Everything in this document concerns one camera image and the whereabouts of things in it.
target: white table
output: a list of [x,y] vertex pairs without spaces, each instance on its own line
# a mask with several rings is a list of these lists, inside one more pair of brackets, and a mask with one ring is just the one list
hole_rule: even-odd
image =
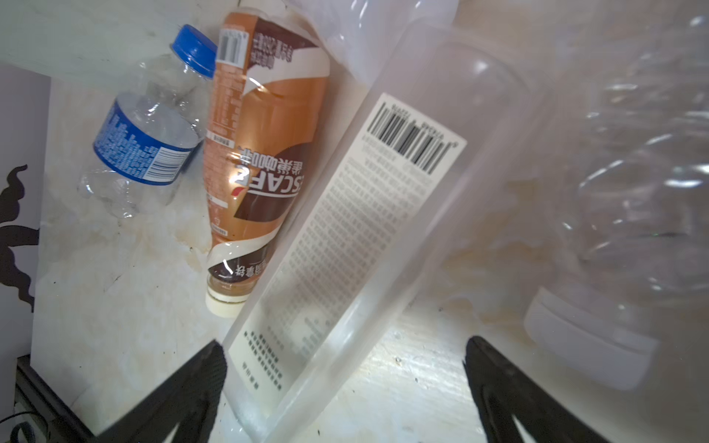
[[[457,24],[530,48],[539,43],[549,11],[558,12],[562,2],[463,1]],[[157,215],[119,221],[98,201],[77,194],[82,162],[93,155],[91,143],[113,100],[112,92],[85,85],[115,88],[117,71],[164,52],[182,23],[214,36],[233,3],[35,0],[7,6],[29,23],[7,28],[4,35],[22,38],[26,26],[45,27],[31,41],[36,54],[5,43],[0,58],[84,83],[52,83],[32,366],[94,433],[119,419],[207,342],[223,338],[231,321],[211,315],[203,301],[211,239],[201,158],[185,174],[174,202]],[[279,7],[277,0],[242,3],[272,11]],[[548,8],[539,8],[542,3]],[[3,14],[0,28],[12,25],[10,15]],[[564,14],[552,15],[558,20]],[[117,38],[120,49],[111,45]],[[78,42],[72,53],[59,50],[70,42]],[[549,60],[552,50],[538,54]],[[316,141],[322,148],[336,146],[366,92],[334,66]],[[480,333],[609,437],[628,441],[622,421],[599,412],[593,386],[550,364],[526,337],[517,321],[524,297],[497,298],[514,291],[529,296],[543,277],[532,272],[532,277],[512,278],[498,268],[507,258],[531,259],[533,269],[544,268],[548,248],[543,242],[514,239],[520,232],[540,236],[520,222],[525,211],[534,211],[536,190],[533,173],[508,185],[477,236],[461,239],[461,250],[437,284],[412,303],[298,441],[486,441],[461,365],[468,337]],[[512,245],[509,257],[490,252],[492,239],[502,237]],[[473,268],[486,274],[473,274]],[[240,436],[223,401],[212,441]]]

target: barcode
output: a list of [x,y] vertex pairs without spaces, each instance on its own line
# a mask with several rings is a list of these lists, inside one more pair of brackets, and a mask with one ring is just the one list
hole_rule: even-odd
[[215,225],[214,223],[212,223],[212,229],[213,229],[215,232],[218,232],[219,234],[223,235],[224,237],[229,236],[229,232],[226,232],[224,229],[218,227],[218,226]]
[[219,31],[217,62],[227,63],[243,69],[248,45],[249,33],[238,29],[222,29]]
[[143,178],[152,181],[173,181],[189,154],[190,151],[173,151],[160,147]]
[[418,122],[403,109],[384,102],[369,124],[367,132],[393,148],[400,156],[431,175],[441,159],[456,147],[429,122]]
[[215,142],[219,143],[220,145],[224,145],[226,147],[230,147],[231,149],[234,149],[234,142],[232,140],[229,140],[228,138],[224,138],[221,135],[216,135],[212,131],[208,130],[207,131],[207,138],[210,140],[214,140]]

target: blue bottle cap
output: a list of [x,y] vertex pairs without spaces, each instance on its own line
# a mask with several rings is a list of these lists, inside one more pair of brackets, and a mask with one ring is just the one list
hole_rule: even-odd
[[214,77],[217,45],[194,26],[185,25],[177,33],[172,50],[192,69],[205,77]]

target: bottle label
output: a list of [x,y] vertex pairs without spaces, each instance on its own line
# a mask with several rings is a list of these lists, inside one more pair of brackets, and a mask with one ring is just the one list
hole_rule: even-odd
[[144,184],[164,186],[177,178],[194,147],[166,145],[133,125],[117,101],[94,141],[94,152],[112,170]]
[[271,415],[414,219],[465,139],[379,97],[229,348]]

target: small water bottle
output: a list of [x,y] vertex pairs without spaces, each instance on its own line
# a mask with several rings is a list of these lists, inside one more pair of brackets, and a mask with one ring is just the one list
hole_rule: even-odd
[[185,25],[172,52],[138,63],[94,141],[79,192],[118,218],[168,205],[206,133],[216,45]]

